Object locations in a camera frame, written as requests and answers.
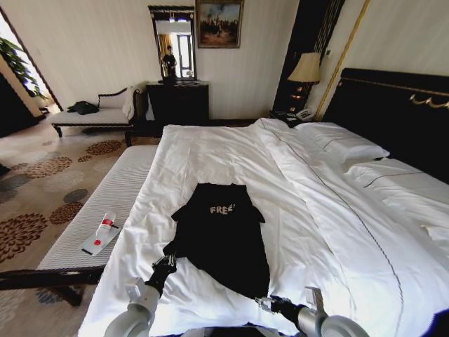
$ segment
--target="painting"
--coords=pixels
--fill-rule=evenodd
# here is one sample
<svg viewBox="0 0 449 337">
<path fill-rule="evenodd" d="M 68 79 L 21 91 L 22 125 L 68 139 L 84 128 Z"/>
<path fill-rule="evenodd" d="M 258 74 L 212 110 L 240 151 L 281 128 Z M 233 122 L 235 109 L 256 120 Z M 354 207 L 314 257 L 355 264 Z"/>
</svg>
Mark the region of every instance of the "painting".
<svg viewBox="0 0 449 337">
<path fill-rule="evenodd" d="M 239 48 L 243 0 L 196 0 L 199 48 Z"/>
</svg>

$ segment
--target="headboard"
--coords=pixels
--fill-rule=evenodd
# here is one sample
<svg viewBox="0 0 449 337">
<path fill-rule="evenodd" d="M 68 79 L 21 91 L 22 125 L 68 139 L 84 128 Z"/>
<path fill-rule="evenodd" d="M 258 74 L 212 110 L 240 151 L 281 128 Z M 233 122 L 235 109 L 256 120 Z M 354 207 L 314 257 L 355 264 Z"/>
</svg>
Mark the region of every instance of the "headboard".
<svg viewBox="0 0 449 337">
<path fill-rule="evenodd" d="M 449 183 L 449 77 L 345 68 L 323 121 Z"/>
</svg>

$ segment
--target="mirror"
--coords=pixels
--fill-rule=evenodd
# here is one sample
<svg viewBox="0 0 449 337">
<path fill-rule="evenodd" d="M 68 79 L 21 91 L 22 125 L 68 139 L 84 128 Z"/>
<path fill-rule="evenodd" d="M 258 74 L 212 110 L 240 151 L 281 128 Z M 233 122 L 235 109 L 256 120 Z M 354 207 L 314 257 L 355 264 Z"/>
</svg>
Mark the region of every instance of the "mirror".
<svg viewBox="0 0 449 337">
<path fill-rule="evenodd" d="M 148 6 L 164 80 L 196 79 L 194 7 Z"/>
</svg>

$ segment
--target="carpet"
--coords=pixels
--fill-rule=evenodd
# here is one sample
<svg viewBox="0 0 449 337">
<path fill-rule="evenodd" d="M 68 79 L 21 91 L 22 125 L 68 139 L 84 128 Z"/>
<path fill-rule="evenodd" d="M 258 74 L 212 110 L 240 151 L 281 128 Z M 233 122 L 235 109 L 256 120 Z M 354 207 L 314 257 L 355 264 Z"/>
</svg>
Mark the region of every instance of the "carpet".
<svg viewBox="0 0 449 337">
<path fill-rule="evenodd" d="M 62 129 L 43 120 L 0 139 L 0 271 L 37 267 L 126 149 L 123 131 Z M 45 289 L 0 291 L 0 336 L 76 336 L 95 286 L 79 290 L 77 308 Z"/>
</svg>

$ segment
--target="robotic hand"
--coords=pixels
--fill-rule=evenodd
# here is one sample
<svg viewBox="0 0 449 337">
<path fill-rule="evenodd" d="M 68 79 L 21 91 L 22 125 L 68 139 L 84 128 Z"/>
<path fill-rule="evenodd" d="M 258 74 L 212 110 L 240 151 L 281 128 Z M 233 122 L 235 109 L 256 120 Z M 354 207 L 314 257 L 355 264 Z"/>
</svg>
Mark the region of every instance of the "robotic hand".
<svg viewBox="0 0 449 337">
<path fill-rule="evenodd" d="M 160 258 L 153 263 L 153 270 L 153 275 L 145 283 L 142 278 L 137 277 L 133 283 L 126 285 L 130 298 L 128 309 L 111 322 L 105 337 L 148 337 L 163 285 L 169 274 L 176 271 L 175 256 Z"/>
<path fill-rule="evenodd" d="M 138 277 L 126 285 L 128 309 L 107 327 L 105 337 L 148 337 L 163 285 L 169 274 L 176 271 L 175 255 L 159 259 L 153 263 L 153 269 L 153 275 L 145 283 Z M 294 305 L 277 296 L 258 298 L 256 302 L 263 310 L 282 314 L 308 337 L 369 337 L 356 322 L 342 316 L 329 317 L 324 312 L 319 289 L 306 287 L 306 299 L 315 308 Z"/>
<path fill-rule="evenodd" d="M 321 291 L 306 287 L 306 299 L 314 308 L 295 305 L 286 298 L 272 296 L 256 300 L 268 312 L 278 312 L 307 337 L 369 337 L 356 322 L 343 316 L 329 317 L 323 308 Z"/>
</svg>

